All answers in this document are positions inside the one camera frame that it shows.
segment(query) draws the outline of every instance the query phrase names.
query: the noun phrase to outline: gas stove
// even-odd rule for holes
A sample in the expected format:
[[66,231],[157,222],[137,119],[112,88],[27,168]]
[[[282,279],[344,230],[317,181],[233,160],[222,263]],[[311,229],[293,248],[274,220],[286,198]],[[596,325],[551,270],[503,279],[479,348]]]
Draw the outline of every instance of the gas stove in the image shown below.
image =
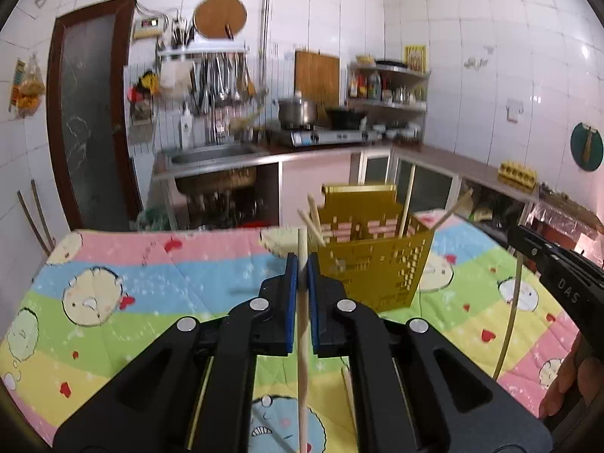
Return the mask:
[[286,145],[298,148],[301,146],[339,145],[344,143],[372,143],[381,138],[376,131],[331,129],[273,129],[271,139]]

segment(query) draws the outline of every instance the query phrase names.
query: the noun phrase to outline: human hand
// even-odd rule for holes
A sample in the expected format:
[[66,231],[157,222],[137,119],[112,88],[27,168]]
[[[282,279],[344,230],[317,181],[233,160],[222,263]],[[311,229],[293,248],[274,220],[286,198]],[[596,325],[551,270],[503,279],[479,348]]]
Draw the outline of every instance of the human hand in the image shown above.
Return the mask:
[[564,395],[577,382],[579,392],[589,405],[604,387],[604,365],[594,356],[586,358],[579,369],[575,366],[575,357],[581,344],[582,336],[577,335],[569,355],[560,365],[558,376],[545,393],[539,405],[539,418],[555,416],[564,403]]

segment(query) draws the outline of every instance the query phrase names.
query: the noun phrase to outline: stainless steel pot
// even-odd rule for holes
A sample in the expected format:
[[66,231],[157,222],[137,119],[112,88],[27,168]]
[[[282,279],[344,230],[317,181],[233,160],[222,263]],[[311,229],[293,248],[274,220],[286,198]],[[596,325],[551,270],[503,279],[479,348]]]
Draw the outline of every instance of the stainless steel pot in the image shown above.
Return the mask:
[[300,127],[314,124],[315,121],[315,102],[302,98],[300,92],[291,98],[279,99],[279,122],[283,126]]

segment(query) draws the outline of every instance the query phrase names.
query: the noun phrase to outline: cutting board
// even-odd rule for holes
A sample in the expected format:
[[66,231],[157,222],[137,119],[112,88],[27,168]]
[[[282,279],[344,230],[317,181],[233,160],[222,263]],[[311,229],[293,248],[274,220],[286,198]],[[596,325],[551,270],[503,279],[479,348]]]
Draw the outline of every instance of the cutting board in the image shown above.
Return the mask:
[[296,51],[294,90],[316,102],[319,123],[329,119],[325,107],[339,105],[339,58],[309,51]]

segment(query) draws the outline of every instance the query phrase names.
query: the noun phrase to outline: silver screw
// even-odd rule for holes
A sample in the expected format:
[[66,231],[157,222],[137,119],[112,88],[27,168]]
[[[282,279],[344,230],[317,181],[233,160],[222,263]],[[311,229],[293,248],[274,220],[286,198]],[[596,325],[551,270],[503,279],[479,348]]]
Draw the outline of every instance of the silver screw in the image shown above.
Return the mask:
[[336,306],[340,311],[354,311],[356,303],[351,299],[341,299]]
[[176,328],[181,332],[189,332],[195,328],[195,319],[190,316],[182,317],[177,323]]
[[250,308],[256,311],[266,310],[268,308],[268,300],[265,298],[254,298],[250,301]]
[[414,318],[411,322],[409,322],[409,328],[417,333],[423,334],[428,330],[428,322],[426,322],[423,318]]

